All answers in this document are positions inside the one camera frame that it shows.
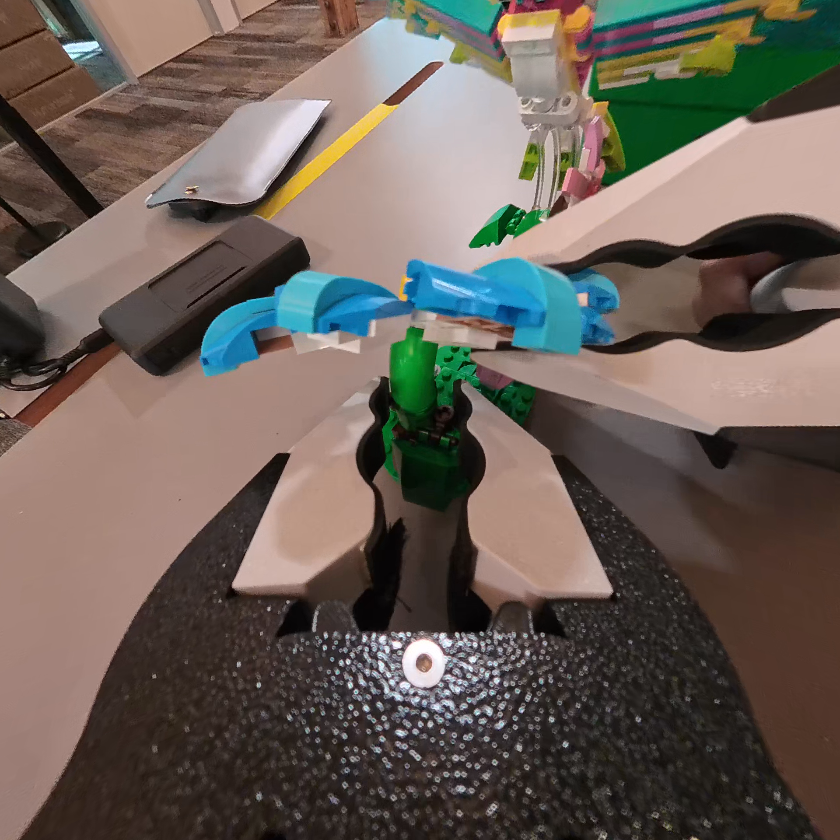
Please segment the colourful lego bird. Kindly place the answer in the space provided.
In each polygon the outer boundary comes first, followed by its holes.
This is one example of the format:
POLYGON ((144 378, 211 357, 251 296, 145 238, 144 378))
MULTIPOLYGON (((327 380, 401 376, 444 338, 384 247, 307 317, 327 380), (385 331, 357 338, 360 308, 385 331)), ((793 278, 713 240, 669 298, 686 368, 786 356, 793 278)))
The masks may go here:
POLYGON ((449 60, 512 85, 528 132, 518 178, 530 209, 497 210, 476 239, 497 244, 597 193, 626 159, 610 104, 592 85, 729 73, 752 2, 388 2, 406 30, 453 44, 449 60))

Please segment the blue lego flower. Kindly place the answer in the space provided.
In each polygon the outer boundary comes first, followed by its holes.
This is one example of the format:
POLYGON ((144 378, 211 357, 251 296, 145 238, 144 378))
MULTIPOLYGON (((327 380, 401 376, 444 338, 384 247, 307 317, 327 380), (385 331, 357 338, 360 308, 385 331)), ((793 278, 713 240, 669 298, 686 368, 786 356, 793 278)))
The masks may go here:
POLYGON ((297 352, 361 352, 403 338, 469 350, 513 348, 577 354, 614 341, 604 316, 618 309, 613 283, 591 269, 572 277, 525 259, 500 259, 472 272, 413 259, 402 292, 371 281, 297 273, 272 296, 248 300, 213 320, 199 361, 205 375, 220 375, 259 357, 257 334, 279 330, 297 352))

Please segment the wooden post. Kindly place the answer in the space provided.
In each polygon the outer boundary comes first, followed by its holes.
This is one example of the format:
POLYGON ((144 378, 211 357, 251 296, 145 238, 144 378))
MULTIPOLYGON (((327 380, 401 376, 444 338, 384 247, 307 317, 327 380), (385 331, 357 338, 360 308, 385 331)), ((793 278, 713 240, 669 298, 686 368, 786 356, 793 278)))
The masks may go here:
POLYGON ((346 38, 360 27, 357 3, 353 0, 318 1, 325 32, 331 38, 346 38))

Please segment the green plastic bin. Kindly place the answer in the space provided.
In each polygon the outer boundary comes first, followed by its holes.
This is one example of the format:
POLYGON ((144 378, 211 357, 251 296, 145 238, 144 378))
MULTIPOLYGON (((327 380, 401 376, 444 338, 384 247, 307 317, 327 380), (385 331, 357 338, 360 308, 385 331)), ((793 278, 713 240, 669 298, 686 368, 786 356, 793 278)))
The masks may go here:
POLYGON ((838 64, 838 1, 604 1, 594 99, 623 144, 615 183, 838 64))

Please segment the grey flat pouch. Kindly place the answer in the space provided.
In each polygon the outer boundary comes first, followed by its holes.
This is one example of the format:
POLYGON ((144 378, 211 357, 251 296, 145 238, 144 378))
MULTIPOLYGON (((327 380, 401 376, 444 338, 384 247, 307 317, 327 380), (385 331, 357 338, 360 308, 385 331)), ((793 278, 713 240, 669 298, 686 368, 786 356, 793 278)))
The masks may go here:
POLYGON ((238 108, 146 200, 205 221, 265 198, 327 111, 330 100, 285 99, 238 108))

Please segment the black stand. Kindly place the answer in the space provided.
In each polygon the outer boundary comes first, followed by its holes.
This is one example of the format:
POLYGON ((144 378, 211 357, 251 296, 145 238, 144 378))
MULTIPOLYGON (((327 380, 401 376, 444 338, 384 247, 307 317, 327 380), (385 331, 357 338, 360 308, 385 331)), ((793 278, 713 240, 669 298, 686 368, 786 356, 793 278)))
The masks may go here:
MULTIPOLYGON (((38 132, 5 99, 1 98, 1 124, 5 132, 47 174, 86 218, 98 215, 103 205, 73 174, 38 132)), ((24 229, 15 246, 24 259, 31 259, 69 234, 70 228, 61 222, 34 224, 11 204, 1 199, 2 209, 24 229)))

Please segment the green lego plant pink flowers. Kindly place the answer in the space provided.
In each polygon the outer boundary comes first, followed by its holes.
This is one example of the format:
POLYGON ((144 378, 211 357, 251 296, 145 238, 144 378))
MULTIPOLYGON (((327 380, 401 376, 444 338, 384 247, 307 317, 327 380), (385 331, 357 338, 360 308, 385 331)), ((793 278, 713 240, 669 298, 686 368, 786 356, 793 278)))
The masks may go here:
MULTIPOLYGON (((567 206, 557 203, 549 211, 567 206)), ((528 227, 515 238, 539 226, 528 227)), ((469 241, 472 249, 482 225, 469 241)), ((466 494, 468 479, 459 462, 458 420, 454 383, 473 385, 502 412, 522 424, 531 411, 534 389, 511 381, 503 374, 479 372, 473 351, 456 346, 438 346, 421 340, 419 331, 407 328, 405 337, 390 352, 390 416, 383 429, 385 467, 399 483, 405 501, 444 511, 451 501, 466 494)))

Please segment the dark grey charger box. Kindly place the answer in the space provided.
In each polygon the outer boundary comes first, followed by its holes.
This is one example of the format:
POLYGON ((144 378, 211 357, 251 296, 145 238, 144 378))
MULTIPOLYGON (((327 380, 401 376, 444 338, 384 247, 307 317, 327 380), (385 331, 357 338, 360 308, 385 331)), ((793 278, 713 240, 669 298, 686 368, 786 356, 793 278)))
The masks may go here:
POLYGON ((10 371, 31 362, 46 346, 46 329, 32 297, 1 275, 1 357, 10 371))

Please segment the black power bank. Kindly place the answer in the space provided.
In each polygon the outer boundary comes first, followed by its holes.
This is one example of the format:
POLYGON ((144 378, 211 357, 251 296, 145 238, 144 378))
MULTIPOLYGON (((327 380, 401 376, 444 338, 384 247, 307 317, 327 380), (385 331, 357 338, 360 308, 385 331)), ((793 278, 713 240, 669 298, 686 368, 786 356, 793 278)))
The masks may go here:
POLYGON ((247 216, 104 309, 99 324, 141 368, 166 375, 200 349, 220 313, 272 297, 310 262, 300 237, 247 216))

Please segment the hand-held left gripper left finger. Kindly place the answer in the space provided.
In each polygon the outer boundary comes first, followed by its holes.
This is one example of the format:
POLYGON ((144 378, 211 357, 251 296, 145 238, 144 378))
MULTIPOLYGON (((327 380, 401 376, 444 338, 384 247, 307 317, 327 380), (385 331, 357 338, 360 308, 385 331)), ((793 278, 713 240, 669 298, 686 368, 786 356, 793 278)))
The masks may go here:
POLYGON ((294 444, 234 581, 237 595, 355 601, 371 586, 368 549, 384 512, 373 485, 388 388, 375 377, 294 444))

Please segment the person's right hand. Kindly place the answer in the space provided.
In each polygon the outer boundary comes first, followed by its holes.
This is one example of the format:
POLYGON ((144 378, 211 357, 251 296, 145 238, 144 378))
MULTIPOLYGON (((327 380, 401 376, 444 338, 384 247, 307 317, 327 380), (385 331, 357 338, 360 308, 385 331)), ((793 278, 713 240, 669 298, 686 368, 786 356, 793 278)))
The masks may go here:
POLYGON ((783 258, 766 252, 703 263, 692 304, 697 325, 702 328, 725 314, 752 312, 752 289, 783 264, 783 258))

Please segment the stack of brown boxes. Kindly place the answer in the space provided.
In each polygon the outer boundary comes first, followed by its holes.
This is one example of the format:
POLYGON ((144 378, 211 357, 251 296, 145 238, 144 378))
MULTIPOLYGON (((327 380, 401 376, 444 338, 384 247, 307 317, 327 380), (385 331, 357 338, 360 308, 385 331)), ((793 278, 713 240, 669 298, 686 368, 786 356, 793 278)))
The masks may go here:
POLYGON ((1 2, 1 94, 31 127, 41 129, 100 93, 33 3, 1 2))

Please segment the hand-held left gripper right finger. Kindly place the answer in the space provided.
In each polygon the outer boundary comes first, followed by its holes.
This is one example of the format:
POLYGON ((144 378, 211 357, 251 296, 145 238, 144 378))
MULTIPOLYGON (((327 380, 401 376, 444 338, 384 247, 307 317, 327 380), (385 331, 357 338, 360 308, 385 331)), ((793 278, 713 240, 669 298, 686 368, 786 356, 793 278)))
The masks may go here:
POLYGON ((448 570, 449 607, 539 607, 613 594, 550 451, 463 382, 459 462, 469 493, 448 570))

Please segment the yellow tape strip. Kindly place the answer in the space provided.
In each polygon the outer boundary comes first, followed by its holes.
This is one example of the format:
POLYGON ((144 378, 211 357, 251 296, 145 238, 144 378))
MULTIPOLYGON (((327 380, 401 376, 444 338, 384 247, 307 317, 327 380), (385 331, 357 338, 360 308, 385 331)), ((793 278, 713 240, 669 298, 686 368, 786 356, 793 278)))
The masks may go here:
POLYGON ((270 220, 296 197, 317 181, 352 148, 390 116, 399 106, 382 103, 347 129, 338 139, 294 174, 275 194, 268 197, 253 212, 254 216, 270 220))

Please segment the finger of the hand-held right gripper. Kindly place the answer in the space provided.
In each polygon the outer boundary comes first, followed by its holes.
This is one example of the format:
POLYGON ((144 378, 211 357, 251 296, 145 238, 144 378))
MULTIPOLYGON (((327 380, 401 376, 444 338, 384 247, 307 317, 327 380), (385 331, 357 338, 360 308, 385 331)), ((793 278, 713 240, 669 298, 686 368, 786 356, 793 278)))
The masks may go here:
POLYGON ((512 240, 558 270, 762 251, 835 256, 838 117, 738 119, 512 240))
POLYGON ((486 368, 698 435, 709 455, 743 445, 838 455, 838 310, 741 314, 699 333, 644 332, 576 355, 481 351, 486 368))

